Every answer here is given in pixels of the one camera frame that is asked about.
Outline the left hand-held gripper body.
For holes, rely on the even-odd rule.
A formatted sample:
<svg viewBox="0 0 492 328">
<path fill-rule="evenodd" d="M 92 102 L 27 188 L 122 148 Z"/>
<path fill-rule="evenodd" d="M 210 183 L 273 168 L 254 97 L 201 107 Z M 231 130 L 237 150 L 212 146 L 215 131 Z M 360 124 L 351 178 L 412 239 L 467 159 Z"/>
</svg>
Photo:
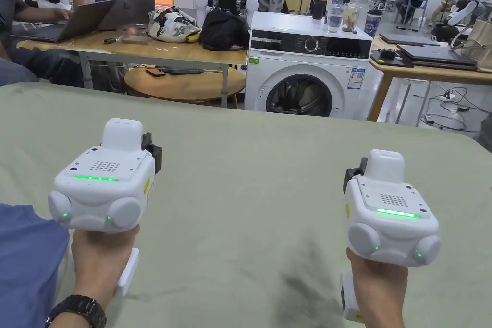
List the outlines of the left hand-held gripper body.
<svg viewBox="0 0 492 328">
<path fill-rule="evenodd" d="M 48 195 L 53 219 L 72 231 L 71 254 L 81 271 L 87 249 L 80 239 L 92 238 L 108 254 L 126 243 L 125 266 L 112 294 L 123 298 L 137 270 L 140 254 L 135 236 L 162 167 L 162 148 L 152 142 L 141 122 L 112 118 L 100 144 L 85 150 L 54 179 Z"/>
</svg>

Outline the person's right hand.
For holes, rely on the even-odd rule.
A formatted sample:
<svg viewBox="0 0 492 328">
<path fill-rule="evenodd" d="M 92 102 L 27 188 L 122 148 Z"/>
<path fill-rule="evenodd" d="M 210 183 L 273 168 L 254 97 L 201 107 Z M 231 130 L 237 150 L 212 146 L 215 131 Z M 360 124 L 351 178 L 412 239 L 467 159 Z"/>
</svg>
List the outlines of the person's right hand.
<svg viewBox="0 0 492 328">
<path fill-rule="evenodd" d="M 367 328 L 403 328 L 408 268 L 363 259 L 346 249 L 356 301 Z"/>
</svg>

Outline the person's left hand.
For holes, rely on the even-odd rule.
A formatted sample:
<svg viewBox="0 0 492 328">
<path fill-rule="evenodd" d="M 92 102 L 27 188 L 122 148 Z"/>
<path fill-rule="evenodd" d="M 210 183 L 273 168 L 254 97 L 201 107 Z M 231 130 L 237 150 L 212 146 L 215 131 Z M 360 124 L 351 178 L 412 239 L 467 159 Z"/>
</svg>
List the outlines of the person's left hand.
<svg viewBox="0 0 492 328">
<path fill-rule="evenodd" d="M 120 233 L 74 230 L 72 255 L 73 294 L 96 300 L 106 308 L 126 268 L 140 226 Z"/>
</svg>

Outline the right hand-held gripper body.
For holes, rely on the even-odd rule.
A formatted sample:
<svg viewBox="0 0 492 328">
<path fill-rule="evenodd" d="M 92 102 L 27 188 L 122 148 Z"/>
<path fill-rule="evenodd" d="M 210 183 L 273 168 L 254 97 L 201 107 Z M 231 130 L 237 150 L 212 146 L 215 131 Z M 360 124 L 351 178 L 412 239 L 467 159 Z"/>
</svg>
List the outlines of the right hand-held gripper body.
<svg viewBox="0 0 492 328">
<path fill-rule="evenodd" d="M 431 264 L 441 248 L 439 222 L 419 191 L 404 180 L 398 152 L 373 149 L 356 168 L 346 170 L 343 192 L 348 246 L 357 256 L 418 268 Z M 350 268 L 341 277 L 345 319 L 364 322 Z"/>
</svg>

